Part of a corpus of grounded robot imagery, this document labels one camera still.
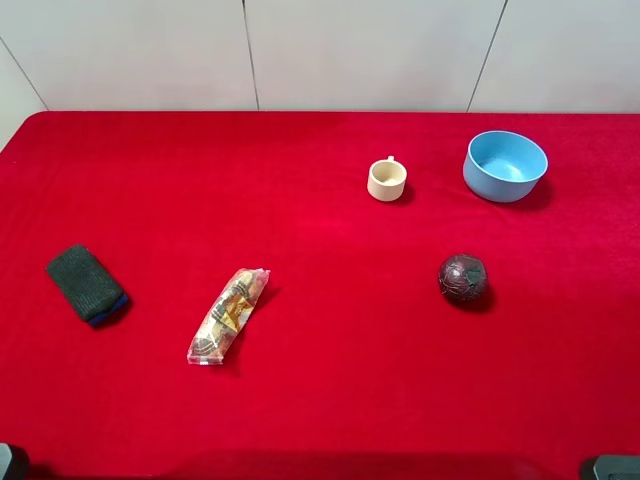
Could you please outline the dark maroon ball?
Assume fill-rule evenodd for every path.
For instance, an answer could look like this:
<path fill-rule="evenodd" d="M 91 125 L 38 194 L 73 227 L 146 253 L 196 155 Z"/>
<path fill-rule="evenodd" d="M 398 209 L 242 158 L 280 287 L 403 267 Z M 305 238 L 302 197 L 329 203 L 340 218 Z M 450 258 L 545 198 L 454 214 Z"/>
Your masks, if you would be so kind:
<path fill-rule="evenodd" d="M 438 271 L 438 284 L 442 295 L 454 303 L 475 301 L 489 289 L 484 263 L 466 254 L 452 255 L 442 263 Z"/>

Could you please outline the light blue bowl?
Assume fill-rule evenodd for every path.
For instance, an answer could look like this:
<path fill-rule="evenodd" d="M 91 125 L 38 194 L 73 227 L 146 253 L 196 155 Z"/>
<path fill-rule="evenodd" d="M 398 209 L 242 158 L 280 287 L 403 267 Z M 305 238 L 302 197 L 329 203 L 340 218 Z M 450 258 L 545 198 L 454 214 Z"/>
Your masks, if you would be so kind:
<path fill-rule="evenodd" d="M 474 136 L 467 147 L 463 179 L 481 198 L 511 203 L 526 197 L 546 174 L 549 161 L 531 139 L 492 130 Z"/>

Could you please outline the black base block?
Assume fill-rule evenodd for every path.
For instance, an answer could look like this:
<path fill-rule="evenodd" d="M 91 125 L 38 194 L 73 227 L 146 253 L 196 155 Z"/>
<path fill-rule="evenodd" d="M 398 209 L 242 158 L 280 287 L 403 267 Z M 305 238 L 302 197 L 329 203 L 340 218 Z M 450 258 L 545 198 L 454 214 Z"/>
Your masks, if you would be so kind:
<path fill-rule="evenodd" d="M 1 480 L 24 480 L 29 465 L 28 454 L 23 448 L 7 443 L 0 444 Z"/>
<path fill-rule="evenodd" d="M 580 466 L 582 480 L 640 480 L 639 455 L 600 455 Z"/>

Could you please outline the clear snack packet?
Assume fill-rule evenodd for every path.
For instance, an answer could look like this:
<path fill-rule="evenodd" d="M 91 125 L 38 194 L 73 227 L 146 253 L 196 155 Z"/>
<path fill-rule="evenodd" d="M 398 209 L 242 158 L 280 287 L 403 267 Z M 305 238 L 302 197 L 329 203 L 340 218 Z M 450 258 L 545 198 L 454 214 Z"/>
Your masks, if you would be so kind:
<path fill-rule="evenodd" d="M 194 335 L 187 352 L 191 365 L 211 366 L 224 357 L 250 318 L 270 271 L 239 269 L 225 285 Z"/>

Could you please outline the black right base block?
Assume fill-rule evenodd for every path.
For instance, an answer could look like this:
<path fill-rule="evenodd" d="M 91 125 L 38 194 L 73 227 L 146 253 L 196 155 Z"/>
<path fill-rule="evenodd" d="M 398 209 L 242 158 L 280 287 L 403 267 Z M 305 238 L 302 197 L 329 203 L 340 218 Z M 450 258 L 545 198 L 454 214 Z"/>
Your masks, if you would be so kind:
<path fill-rule="evenodd" d="M 580 466 L 582 480 L 640 480 L 639 455 L 600 455 Z"/>

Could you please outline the black and blue eraser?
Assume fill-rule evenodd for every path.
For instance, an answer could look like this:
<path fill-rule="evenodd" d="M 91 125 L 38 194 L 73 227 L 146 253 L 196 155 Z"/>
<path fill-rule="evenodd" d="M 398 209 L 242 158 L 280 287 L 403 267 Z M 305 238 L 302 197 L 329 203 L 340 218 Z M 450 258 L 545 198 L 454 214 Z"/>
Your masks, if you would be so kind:
<path fill-rule="evenodd" d="M 102 325 L 129 301 L 121 285 L 84 245 L 61 252 L 47 264 L 46 272 L 79 318 L 92 327 Z"/>

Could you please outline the red table cloth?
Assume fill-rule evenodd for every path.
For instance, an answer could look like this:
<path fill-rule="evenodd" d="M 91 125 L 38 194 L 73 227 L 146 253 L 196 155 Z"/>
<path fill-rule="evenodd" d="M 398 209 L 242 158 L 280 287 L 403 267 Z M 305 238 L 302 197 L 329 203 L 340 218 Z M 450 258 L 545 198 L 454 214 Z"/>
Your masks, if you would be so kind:
<path fill-rule="evenodd" d="M 546 153 L 523 199 L 470 140 Z M 402 196 L 367 191 L 394 156 Z M 84 245 L 129 297 L 92 327 L 46 272 Z M 454 303 L 438 271 L 485 265 Z M 220 365 L 187 362 L 242 268 Z M 1 438 L 44 478 L 574 479 L 639 450 L 635 115 L 43 112 L 1 154 Z"/>

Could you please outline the black left base block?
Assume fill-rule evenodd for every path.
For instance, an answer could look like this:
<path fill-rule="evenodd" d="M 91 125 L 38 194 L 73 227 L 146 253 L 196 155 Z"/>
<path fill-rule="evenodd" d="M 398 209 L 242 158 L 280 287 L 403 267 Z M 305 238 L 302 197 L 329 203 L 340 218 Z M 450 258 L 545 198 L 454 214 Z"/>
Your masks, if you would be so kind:
<path fill-rule="evenodd" d="M 1 480 L 24 480 L 29 465 L 28 454 L 23 448 L 7 443 L 0 444 Z"/>

